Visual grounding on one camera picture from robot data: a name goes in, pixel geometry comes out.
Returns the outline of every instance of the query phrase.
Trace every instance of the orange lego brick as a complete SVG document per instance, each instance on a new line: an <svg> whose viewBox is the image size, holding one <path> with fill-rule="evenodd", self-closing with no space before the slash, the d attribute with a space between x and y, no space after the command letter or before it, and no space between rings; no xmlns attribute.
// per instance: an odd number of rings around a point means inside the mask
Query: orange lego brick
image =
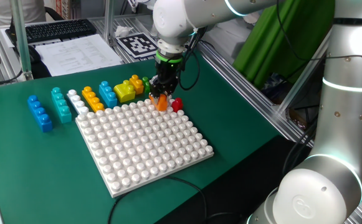
<svg viewBox="0 0 362 224"><path fill-rule="evenodd" d="M128 80L124 80L122 84L114 86L114 92L120 103L135 99L135 90Z"/></svg>
<svg viewBox="0 0 362 224"><path fill-rule="evenodd" d="M103 104L100 102L99 98L96 97L96 94L92 91L92 88L90 88L89 86L85 87L82 90L82 95L87 100L87 103L95 113L98 110L105 110Z"/></svg>
<svg viewBox="0 0 362 224"><path fill-rule="evenodd" d="M153 100L153 97L149 96L151 103L153 105L156 106L158 111L165 111L167 110L168 107L168 102L167 102L167 96L164 94L161 94L160 97L158 98L158 103L155 104L155 101Z"/></svg>
<svg viewBox="0 0 362 224"><path fill-rule="evenodd" d="M143 93L143 82L137 75L133 75L130 78L130 84L133 86L133 89L137 95Z"/></svg>

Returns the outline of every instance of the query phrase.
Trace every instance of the keyboard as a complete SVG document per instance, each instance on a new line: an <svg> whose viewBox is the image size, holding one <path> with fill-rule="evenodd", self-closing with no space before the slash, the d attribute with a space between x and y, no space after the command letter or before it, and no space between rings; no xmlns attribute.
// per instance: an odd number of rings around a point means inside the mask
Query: keyboard
<svg viewBox="0 0 362 224"><path fill-rule="evenodd" d="M10 29L6 30L6 34L12 43L16 43L16 35ZM76 19L27 26L26 34L30 44L54 39L68 39L80 35L92 35L96 34L96 28L87 19Z"/></svg>

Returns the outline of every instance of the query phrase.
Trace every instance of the white lego brick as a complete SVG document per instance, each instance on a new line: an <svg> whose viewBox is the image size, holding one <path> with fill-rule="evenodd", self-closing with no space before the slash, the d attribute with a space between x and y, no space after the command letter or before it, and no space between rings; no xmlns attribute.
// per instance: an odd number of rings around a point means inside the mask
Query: white lego brick
<svg viewBox="0 0 362 224"><path fill-rule="evenodd" d="M214 155L183 110L159 112L149 99L75 122L112 197Z"/></svg>
<svg viewBox="0 0 362 224"><path fill-rule="evenodd" d="M89 112L89 109L85 106L85 103L81 100L81 97L77 95L75 90L69 90L67 97L78 114L85 115Z"/></svg>

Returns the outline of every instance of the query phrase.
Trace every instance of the person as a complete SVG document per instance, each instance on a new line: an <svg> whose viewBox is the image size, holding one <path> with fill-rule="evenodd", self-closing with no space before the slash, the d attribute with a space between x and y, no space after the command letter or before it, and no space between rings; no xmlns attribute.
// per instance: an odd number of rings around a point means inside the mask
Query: person
<svg viewBox="0 0 362 224"><path fill-rule="evenodd" d="M23 5L24 22L45 22L44 0L20 0ZM0 0L0 25L10 25L12 9L10 0Z"/></svg>

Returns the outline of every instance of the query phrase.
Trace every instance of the green table surface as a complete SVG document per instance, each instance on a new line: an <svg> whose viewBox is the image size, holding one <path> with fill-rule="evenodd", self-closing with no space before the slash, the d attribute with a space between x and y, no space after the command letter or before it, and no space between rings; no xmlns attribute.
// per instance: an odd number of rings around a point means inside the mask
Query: green table surface
<svg viewBox="0 0 362 224"><path fill-rule="evenodd" d="M173 176L203 188L278 132L202 57L198 59L198 84L190 91L178 88L174 96L183 99L186 115L213 146L215 155ZM196 68L192 58L182 76L184 86L194 81ZM151 78L154 60L0 87L0 211L5 223L107 222L115 199L75 121L60 123L50 91L53 87L64 93L75 89L81 95L85 86L91 86L98 95L100 82L114 86L134 74ZM38 96L51 117L53 131L39 129L27 107L30 95ZM145 98L143 94L134 101ZM70 108L74 119L77 114ZM112 223L154 223L195 193L182 183L157 180L128 194L118 204Z"/></svg>

